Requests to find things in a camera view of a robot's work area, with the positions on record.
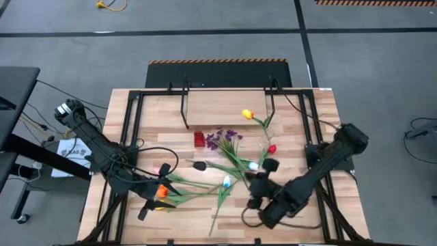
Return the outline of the yellow tulip with red base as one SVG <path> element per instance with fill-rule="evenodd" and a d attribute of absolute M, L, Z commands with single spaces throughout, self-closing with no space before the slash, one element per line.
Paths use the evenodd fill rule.
<path fill-rule="evenodd" d="M 248 109 L 242 110 L 242 115 L 248 120 L 254 120 L 255 122 L 257 122 L 262 127 L 266 139 L 268 141 L 271 140 L 272 137 L 268 133 L 268 127 L 269 127 L 271 119 L 272 119 L 271 115 L 269 115 L 265 120 L 260 120 L 260 119 L 255 117 L 255 114 L 253 111 L 248 110 Z"/>

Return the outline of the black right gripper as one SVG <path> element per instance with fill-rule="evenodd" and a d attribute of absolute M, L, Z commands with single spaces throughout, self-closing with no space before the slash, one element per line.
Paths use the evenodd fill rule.
<path fill-rule="evenodd" d="M 271 172 L 276 172 L 279 162 L 276 159 L 264 159 L 262 168 L 265 172 L 246 172 L 245 178 L 249 181 L 250 199 L 246 207 L 250 209 L 260 209 L 262 198 L 272 199 L 274 192 L 279 190 L 280 185 L 269 179 Z"/>

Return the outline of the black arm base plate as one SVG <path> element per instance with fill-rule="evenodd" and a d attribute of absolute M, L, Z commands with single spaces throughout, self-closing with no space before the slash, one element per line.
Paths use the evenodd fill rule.
<path fill-rule="evenodd" d="M 313 167 L 315 163 L 320 159 L 321 154 L 318 151 L 318 145 L 308 144 L 305 146 L 305 156 L 307 160 L 307 167 Z M 333 170 L 352 171 L 354 170 L 354 164 L 351 158 L 344 159 L 337 164 Z"/>

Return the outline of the wooden shelf with black frames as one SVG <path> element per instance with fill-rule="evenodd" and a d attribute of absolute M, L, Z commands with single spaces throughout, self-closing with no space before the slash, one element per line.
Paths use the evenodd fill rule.
<path fill-rule="evenodd" d="M 276 79 L 269 78 L 269 87 L 259 88 L 210 88 L 192 90 L 188 78 L 184 78 L 181 91 L 180 114 L 185 127 L 192 126 L 255 126 L 242 110 L 254 112 L 255 117 L 265 120 L 274 116 L 274 93 L 281 90 Z"/>

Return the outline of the orange black striped floor strip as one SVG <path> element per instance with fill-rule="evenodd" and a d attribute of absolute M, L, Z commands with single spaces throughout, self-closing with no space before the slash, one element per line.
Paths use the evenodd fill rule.
<path fill-rule="evenodd" d="M 437 7 L 437 0 L 315 0 L 317 5 Z"/>

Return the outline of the black aluminium rig frame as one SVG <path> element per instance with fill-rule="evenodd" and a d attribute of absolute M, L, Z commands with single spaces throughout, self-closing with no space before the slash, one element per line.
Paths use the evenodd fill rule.
<path fill-rule="evenodd" d="M 239 244 L 252 243 L 259 238 L 266 244 L 320 243 L 323 233 L 319 228 L 320 213 L 316 197 L 294 218 L 288 218 L 275 229 L 254 228 L 256 214 L 249 211 L 245 219 L 240 215 L 249 198 L 243 182 L 237 182 L 218 213 L 211 236 L 208 236 L 217 208 L 217 196 L 208 195 L 208 185 L 217 185 L 224 173 L 217 169 L 203 172 L 192 167 L 194 161 L 211 161 L 229 166 L 229 161 L 207 148 L 194 147 L 194 132 L 205 135 L 215 133 L 218 127 L 232 128 L 243 136 L 238 155 L 258 161 L 262 149 L 258 142 L 262 128 L 255 126 L 192 126 L 186 128 L 180 114 L 181 96 L 160 89 L 145 91 L 140 97 L 134 89 L 115 89 L 112 92 L 103 133 L 111 141 L 131 138 L 135 122 L 139 123 L 139 144 L 142 151 L 137 165 L 149 173 L 163 163 L 175 165 L 175 173 L 188 180 L 186 190 L 198 192 L 199 197 L 172 210 L 154 210 L 139 220 L 138 214 L 145 200 L 135 193 L 127 199 L 126 216 L 121 242 L 127 245 L 162 244 L 173 240 L 175 244 Z M 302 116 L 298 112 L 300 101 L 296 94 L 274 95 L 275 114 L 269 128 L 274 130 L 274 154 L 280 163 L 271 178 L 284 184 L 305 173 L 307 161 L 304 146 L 307 143 Z"/>

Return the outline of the white printed paper sheet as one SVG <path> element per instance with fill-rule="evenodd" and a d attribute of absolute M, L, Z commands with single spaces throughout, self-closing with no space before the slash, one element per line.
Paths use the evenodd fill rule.
<path fill-rule="evenodd" d="M 91 154 L 91 150 L 80 138 L 60 140 L 55 149 L 57 155 L 61 157 L 61 163 L 52 169 L 52 178 L 91 174 L 91 164 L 85 158 Z"/>

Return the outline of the black floor mat striped edge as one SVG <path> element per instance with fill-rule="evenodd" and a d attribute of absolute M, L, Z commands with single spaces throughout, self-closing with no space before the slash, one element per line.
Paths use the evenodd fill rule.
<path fill-rule="evenodd" d="M 291 87 L 286 59 L 172 59 L 152 60 L 147 66 L 146 88 L 182 87 L 268 87 L 277 79 Z"/>

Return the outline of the black tulip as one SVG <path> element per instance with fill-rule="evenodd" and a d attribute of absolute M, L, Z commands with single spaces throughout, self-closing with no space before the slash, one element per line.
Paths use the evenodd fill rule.
<path fill-rule="evenodd" d="M 205 171 L 207 168 L 217 169 L 234 176 L 237 179 L 241 179 L 243 177 L 243 173 L 246 171 L 246 169 L 243 167 L 225 167 L 224 165 L 219 165 L 210 161 L 188 160 L 188 162 L 191 162 L 192 166 L 199 171 Z"/>

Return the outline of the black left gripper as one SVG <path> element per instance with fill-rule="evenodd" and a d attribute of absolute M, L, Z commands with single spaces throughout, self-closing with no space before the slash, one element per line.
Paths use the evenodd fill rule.
<path fill-rule="evenodd" d="M 172 204 L 155 200 L 156 193 L 158 192 L 160 186 L 166 187 L 172 193 L 182 196 L 182 194 L 170 184 L 170 180 L 166 178 L 169 170 L 170 164 L 163 163 L 159 169 L 157 179 L 146 180 L 145 182 L 134 185 L 133 191 L 140 197 L 146 199 L 146 203 L 140 210 L 137 217 L 139 220 L 144 220 L 149 211 L 157 208 L 175 208 L 175 206 Z"/>

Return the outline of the purple artificial flower bunch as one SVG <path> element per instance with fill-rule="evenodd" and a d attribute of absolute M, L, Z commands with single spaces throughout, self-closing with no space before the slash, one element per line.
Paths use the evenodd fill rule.
<path fill-rule="evenodd" d="M 206 144 L 207 148 L 215 150 L 232 163 L 234 167 L 229 174 L 237 180 L 243 181 L 246 188 L 248 188 L 249 185 L 244 173 L 248 169 L 249 162 L 238 156 L 238 147 L 242 139 L 243 136 L 235 130 L 225 130 L 223 127 L 218 127 L 215 133 L 207 135 Z"/>

